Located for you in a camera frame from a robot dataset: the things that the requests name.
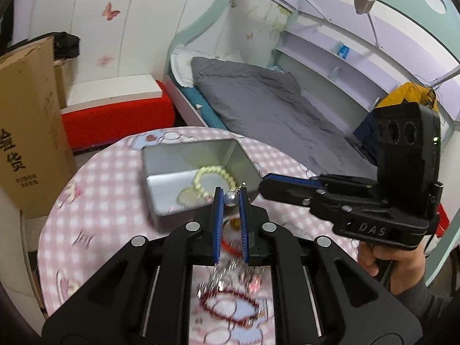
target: beaded bracelet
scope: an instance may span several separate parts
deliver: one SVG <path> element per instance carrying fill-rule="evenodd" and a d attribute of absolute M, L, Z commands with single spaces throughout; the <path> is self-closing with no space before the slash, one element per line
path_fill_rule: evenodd
<path fill-rule="evenodd" d="M 198 193 L 199 196 L 209 196 L 209 193 L 204 190 L 202 184 L 200 183 L 201 177 L 204 174 L 218 174 L 229 185 L 229 191 L 236 190 L 236 182 L 234 178 L 225 169 L 221 168 L 220 166 L 204 166 L 196 172 L 192 181 L 193 189 Z"/>
<path fill-rule="evenodd" d="M 244 299 L 245 301 L 247 301 L 250 305 L 254 307 L 255 313 L 253 315 L 250 315 L 250 316 L 247 316 L 247 317 L 244 317 L 238 320 L 238 319 L 233 319 L 232 317 L 227 317 L 223 314 L 216 312 L 214 310 L 214 307 L 210 308 L 208 305 L 206 305 L 206 301 L 210 298 L 217 296 L 218 294 L 231 294 L 238 298 Z M 200 297 L 200 305 L 205 311 L 207 311 L 209 314 L 211 314 L 216 319 L 225 320 L 225 321 L 228 321 L 229 323 L 233 323 L 233 324 L 236 324 L 242 327 L 252 326 L 254 320 L 256 320 L 261 315 L 263 315 L 261 311 L 261 307 L 258 305 L 258 303 L 255 300 L 253 300 L 252 298 L 248 297 L 247 295 L 243 293 L 236 292 L 231 289 L 224 289 L 222 291 L 215 290 L 212 292 L 204 292 Z"/>

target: screw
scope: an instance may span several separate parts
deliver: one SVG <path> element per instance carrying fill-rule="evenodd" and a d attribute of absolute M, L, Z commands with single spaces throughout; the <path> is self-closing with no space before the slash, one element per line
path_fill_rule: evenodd
<path fill-rule="evenodd" d="M 267 232 L 273 232 L 277 229 L 277 225 L 272 222 L 267 222 L 262 225 L 262 229 Z"/>
<path fill-rule="evenodd" d="M 317 238 L 317 244 L 323 248 L 327 248 L 331 245 L 331 239 L 326 236 L 320 236 Z"/>
<path fill-rule="evenodd" d="M 131 239 L 132 246 L 142 246 L 145 244 L 145 237 L 143 236 L 135 236 Z"/>
<path fill-rule="evenodd" d="M 190 232 L 198 231 L 200 229 L 200 224 L 198 222 L 188 222 L 185 229 Z"/>

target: human hand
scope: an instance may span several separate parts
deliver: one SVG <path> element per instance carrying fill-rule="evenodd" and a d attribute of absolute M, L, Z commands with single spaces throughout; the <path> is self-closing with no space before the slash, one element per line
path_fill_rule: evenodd
<path fill-rule="evenodd" d="M 358 264 L 371 276 L 379 273 L 379 267 L 375 263 L 376 259 L 397 262 L 390 277 L 390 292 L 395 296 L 416 285 L 425 273 L 423 244 L 420 244 L 415 250 L 407 251 L 381 245 L 372 248 L 369 244 L 360 242 Z"/>

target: pearl bracelet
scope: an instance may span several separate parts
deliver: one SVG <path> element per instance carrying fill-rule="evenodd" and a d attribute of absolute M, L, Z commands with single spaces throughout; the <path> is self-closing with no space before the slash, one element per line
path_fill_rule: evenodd
<path fill-rule="evenodd" d="M 210 196 L 210 194 L 204 190 L 202 184 L 200 183 L 201 177 L 204 174 L 218 174 L 229 185 L 229 191 L 236 190 L 236 182 L 234 178 L 225 169 L 221 168 L 220 166 L 204 166 L 196 172 L 192 182 L 193 189 L 198 193 L 199 196 Z"/>

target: pearl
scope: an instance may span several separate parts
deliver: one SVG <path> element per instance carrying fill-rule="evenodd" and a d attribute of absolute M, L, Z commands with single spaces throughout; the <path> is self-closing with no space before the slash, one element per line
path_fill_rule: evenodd
<path fill-rule="evenodd" d="M 239 200 L 238 193 L 234 191 L 229 191 L 226 194 L 224 194 L 224 203 L 227 206 L 233 207 L 233 206 L 238 205 L 238 200 Z"/>

